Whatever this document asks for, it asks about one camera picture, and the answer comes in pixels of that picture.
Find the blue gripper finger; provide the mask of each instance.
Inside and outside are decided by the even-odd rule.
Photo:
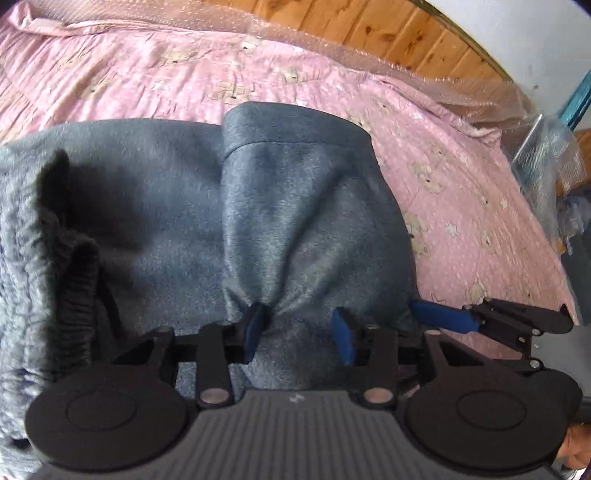
[[[353,333],[349,325],[352,319],[349,317],[350,315],[340,307],[336,308],[332,314],[333,338],[335,339],[339,355],[347,367],[355,364],[355,357],[357,355],[353,347]]]
[[[468,310],[460,310],[430,301],[411,302],[410,311],[420,323],[428,327],[445,328],[458,333],[477,332],[479,324]]]
[[[244,330],[244,364],[248,365],[255,356],[267,318],[267,307],[262,303],[253,303],[242,316]]]

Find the gray ribbed plate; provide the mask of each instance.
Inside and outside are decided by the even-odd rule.
[[[230,408],[202,413],[171,451],[103,475],[45,466],[33,480],[468,480],[423,455],[393,416],[346,392],[249,391]],[[520,480],[559,478],[550,470]]]

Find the pink bedsheet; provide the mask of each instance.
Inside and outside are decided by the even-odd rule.
[[[456,307],[485,296],[566,303],[574,314],[565,273],[519,192],[499,132],[470,126],[404,83],[245,35],[140,22],[61,25],[32,19],[24,4],[0,23],[0,142],[85,120],[219,124],[248,100],[322,110],[371,134],[404,212],[423,298]]]

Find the plastic wrap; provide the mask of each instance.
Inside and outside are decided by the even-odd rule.
[[[532,211],[560,250],[556,191],[569,192],[585,180],[580,151],[571,132],[541,112],[516,84],[490,80],[425,79],[385,60],[270,24],[228,7],[194,0],[32,0],[34,17],[64,24],[133,20],[200,31],[228,31],[282,41],[324,54],[342,65],[386,75],[425,93],[470,123],[498,128],[502,148]]]

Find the human hand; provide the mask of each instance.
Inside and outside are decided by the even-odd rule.
[[[587,468],[591,461],[591,424],[571,425],[556,458],[564,458],[564,464],[573,470]]]

